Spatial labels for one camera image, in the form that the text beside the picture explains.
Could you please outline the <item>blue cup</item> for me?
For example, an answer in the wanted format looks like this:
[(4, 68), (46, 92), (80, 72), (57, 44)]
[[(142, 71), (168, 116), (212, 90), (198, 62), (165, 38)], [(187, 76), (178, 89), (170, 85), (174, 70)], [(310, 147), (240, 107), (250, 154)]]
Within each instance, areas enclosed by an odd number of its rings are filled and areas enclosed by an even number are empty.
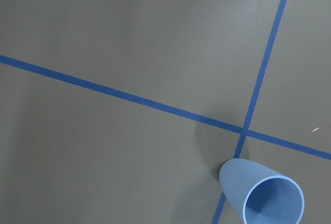
[(305, 199), (293, 179), (257, 162), (233, 158), (219, 171), (222, 191), (243, 223), (300, 223)]

